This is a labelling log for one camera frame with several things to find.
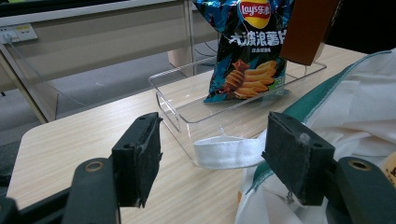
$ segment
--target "office desk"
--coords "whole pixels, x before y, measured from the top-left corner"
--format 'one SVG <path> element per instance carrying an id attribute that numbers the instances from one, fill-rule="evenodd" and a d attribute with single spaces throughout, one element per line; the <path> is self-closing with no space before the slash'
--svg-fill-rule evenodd
<path id="1" fill-rule="evenodd" d="M 364 56 L 326 46 L 319 61 L 330 77 Z M 153 91 L 96 107 L 29 131 L 21 141 L 7 196 L 19 208 L 68 188 L 82 162 L 107 158 L 139 116 L 157 110 Z M 163 159 L 145 209 L 121 208 L 123 223 L 233 223 L 240 170 L 196 167 L 164 125 Z"/>

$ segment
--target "lay's logo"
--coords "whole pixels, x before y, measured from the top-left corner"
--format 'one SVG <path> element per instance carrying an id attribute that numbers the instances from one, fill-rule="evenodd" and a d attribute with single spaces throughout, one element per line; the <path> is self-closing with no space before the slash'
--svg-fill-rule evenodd
<path id="1" fill-rule="evenodd" d="M 267 0 L 241 0 L 239 11 L 250 25 L 262 29 L 270 20 L 271 5 Z"/>

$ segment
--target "lay's chip bag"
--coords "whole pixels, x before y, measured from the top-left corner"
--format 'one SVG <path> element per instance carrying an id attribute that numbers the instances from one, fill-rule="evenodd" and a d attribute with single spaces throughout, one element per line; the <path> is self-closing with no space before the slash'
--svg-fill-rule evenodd
<path id="1" fill-rule="evenodd" d="M 284 83 L 279 58 L 293 0 L 192 0 L 220 33 L 206 103 L 248 99 Z"/>

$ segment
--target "white plastic bag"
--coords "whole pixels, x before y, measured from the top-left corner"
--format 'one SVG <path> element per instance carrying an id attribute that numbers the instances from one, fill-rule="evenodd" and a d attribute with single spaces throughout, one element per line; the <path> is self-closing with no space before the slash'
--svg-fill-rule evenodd
<path id="1" fill-rule="evenodd" d="M 371 54 L 353 63 L 284 113 L 305 123 L 334 145 L 335 160 L 354 156 L 380 167 L 384 159 L 396 151 L 396 49 Z M 244 145 L 251 148 L 248 157 L 240 152 L 226 153 L 227 147 L 237 151 L 236 146 L 244 141 L 253 142 L 255 146 Z M 244 169 L 241 180 L 242 197 L 235 223 L 327 223 L 326 200 L 316 207 L 301 206 L 298 200 L 292 200 L 286 187 L 260 158 L 264 146 L 265 131 L 258 139 L 234 139 L 224 143 L 213 138 L 210 143 L 202 140 L 195 145 L 198 164 L 204 167 L 249 167 Z M 218 148 L 224 153 L 218 152 L 213 157 L 210 151 Z M 230 158 L 224 160 L 221 155 Z"/>

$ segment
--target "potato chip bag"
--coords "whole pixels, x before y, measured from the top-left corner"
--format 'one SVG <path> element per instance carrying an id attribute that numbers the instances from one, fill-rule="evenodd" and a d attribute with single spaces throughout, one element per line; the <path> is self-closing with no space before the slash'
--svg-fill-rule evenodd
<path id="1" fill-rule="evenodd" d="M 248 99 L 284 83 L 279 58 L 292 0 L 192 0 L 220 33 L 206 103 Z"/>

